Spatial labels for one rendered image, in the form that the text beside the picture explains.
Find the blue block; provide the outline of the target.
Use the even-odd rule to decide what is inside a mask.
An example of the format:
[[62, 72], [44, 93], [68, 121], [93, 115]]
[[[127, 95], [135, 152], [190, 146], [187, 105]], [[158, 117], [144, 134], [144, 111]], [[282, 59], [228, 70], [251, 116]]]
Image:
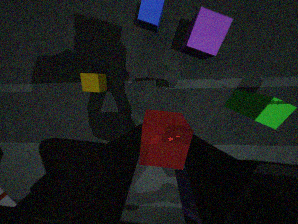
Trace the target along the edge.
[[142, 0], [138, 22], [141, 28], [158, 32], [165, 0]]

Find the green block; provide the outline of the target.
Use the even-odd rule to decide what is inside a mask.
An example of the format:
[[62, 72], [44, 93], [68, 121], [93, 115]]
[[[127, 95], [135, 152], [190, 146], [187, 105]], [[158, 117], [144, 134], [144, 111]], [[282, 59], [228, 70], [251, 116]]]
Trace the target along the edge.
[[237, 112], [276, 130], [296, 108], [278, 98], [251, 92]]
[[235, 89], [224, 106], [237, 112], [250, 93], [251, 92]]

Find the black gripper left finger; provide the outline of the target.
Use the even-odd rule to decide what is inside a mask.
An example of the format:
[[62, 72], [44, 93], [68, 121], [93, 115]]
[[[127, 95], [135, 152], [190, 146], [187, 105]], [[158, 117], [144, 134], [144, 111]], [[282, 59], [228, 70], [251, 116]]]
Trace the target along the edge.
[[108, 143], [43, 140], [39, 152], [46, 173], [59, 170], [105, 177], [108, 219], [120, 220], [140, 155], [142, 125]]

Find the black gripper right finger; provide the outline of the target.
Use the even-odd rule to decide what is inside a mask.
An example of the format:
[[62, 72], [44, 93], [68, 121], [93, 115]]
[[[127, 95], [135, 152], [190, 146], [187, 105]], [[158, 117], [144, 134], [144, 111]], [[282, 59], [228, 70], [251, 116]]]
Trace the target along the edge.
[[230, 224], [257, 184], [298, 187], [298, 164], [238, 160], [194, 134], [185, 167], [202, 224]]

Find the purple cube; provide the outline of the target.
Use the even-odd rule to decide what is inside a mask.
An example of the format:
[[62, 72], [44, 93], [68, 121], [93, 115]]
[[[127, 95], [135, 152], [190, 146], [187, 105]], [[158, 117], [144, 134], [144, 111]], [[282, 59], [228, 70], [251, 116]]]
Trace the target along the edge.
[[232, 22], [232, 18], [201, 7], [190, 22], [180, 52], [202, 60], [216, 56]]

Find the red block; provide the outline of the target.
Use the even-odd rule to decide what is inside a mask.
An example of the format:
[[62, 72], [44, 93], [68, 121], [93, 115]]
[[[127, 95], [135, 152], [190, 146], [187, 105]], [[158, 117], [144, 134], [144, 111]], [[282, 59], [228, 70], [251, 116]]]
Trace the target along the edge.
[[182, 113], [146, 109], [139, 165], [183, 170], [193, 132]]

